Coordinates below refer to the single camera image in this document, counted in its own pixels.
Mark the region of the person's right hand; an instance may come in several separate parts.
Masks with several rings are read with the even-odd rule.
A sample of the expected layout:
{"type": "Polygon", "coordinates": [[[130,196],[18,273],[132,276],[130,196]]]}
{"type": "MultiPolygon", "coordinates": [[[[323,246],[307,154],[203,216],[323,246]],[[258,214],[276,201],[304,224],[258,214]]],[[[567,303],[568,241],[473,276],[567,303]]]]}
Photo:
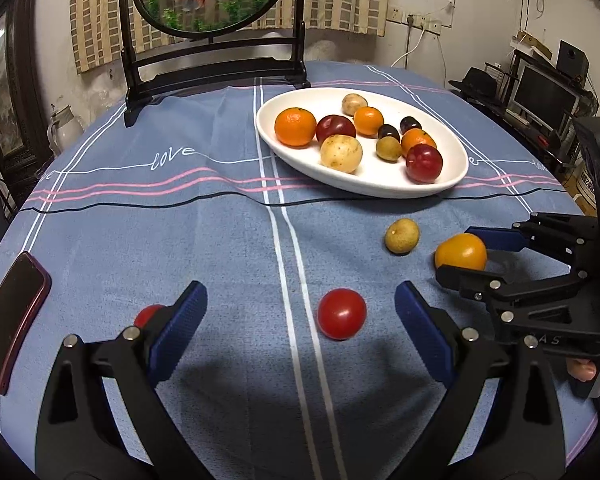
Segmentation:
{"type": "Polygon", "coordinates": [[[580,380],[580,382],[589,382],[593,380],[596,375],[596,365],[587,359],[568,359],[567,360],[568,373],[580,380]]]}

